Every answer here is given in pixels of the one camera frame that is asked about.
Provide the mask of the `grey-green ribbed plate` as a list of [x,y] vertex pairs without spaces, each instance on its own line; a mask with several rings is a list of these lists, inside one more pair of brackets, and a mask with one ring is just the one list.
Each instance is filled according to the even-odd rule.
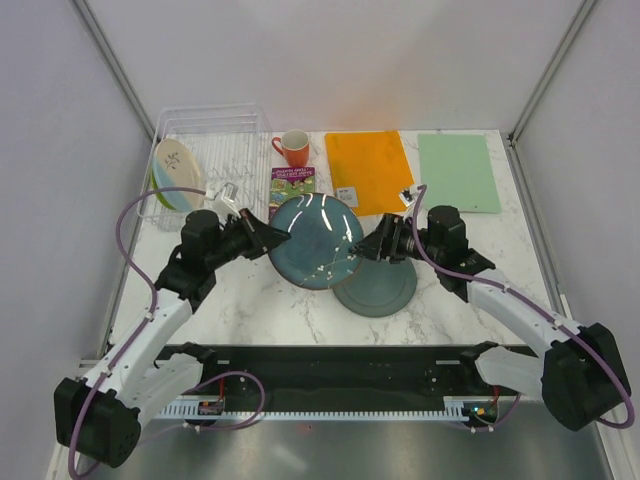
[[351,312],[381,318],[398,313],[412,300],[417,273],[410,260],[392,264],[363,259],[355,272],[332,289],[336,299]]

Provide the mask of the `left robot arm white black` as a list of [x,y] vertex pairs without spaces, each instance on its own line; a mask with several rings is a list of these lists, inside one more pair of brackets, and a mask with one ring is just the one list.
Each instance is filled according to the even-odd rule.
[[194,211],[180,237],[151,284],[150,306],[126,336],[83,377],[65,378],[54,391],[56,436],[69,451],[73,478],[80,476],[77,454],[117,468],[167,405],[188,391],[216,388],[220,371],[202,346],[186,343],[159,368],[153,363],[214,288],[217,269],[239,257],[257,259],[291,235],[243,209],[225,223],[211,210]]

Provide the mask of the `dark blue floral plate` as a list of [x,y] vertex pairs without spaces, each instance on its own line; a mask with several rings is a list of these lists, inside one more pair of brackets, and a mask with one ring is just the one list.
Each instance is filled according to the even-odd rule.
[[364,238],[349,206],[321,193],[286,201],[269,225],[290,235],[269,253],[274,269],[289,283],[308,290],[331,289],[349,279],[362,259],[352,248]]

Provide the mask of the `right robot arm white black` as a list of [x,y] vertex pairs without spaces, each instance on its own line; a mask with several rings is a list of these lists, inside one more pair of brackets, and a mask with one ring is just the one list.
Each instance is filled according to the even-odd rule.
[[571,431],[595,421],[616,429],[634,424],[631,387],[612,332],[566,318],[511,284],[470,247],[456,208],[430,209],[423,229],[414,217],[386,214],[351,251],[374,261],[427,262],[447,291],[497,319],[530,348],[528,355],[491,342],[473,348],[457,371],[465,391],[477,394],[492,385],[538,399]]

